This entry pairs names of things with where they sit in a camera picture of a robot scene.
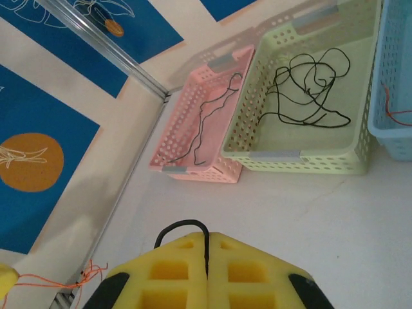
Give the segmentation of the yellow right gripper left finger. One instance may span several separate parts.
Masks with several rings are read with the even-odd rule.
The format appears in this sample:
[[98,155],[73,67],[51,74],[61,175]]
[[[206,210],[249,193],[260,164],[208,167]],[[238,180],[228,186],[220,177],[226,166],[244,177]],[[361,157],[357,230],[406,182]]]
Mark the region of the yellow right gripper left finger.
[[206,308],[204,235],[193,232],[112,268],[84,308]]

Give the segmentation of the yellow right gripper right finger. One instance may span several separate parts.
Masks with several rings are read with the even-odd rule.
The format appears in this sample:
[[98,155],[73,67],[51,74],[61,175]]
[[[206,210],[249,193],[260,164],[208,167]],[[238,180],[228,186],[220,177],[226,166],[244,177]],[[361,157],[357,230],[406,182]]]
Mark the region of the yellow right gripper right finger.
[[302,268],[213,232],[209,243],[209,308],[333,308]]

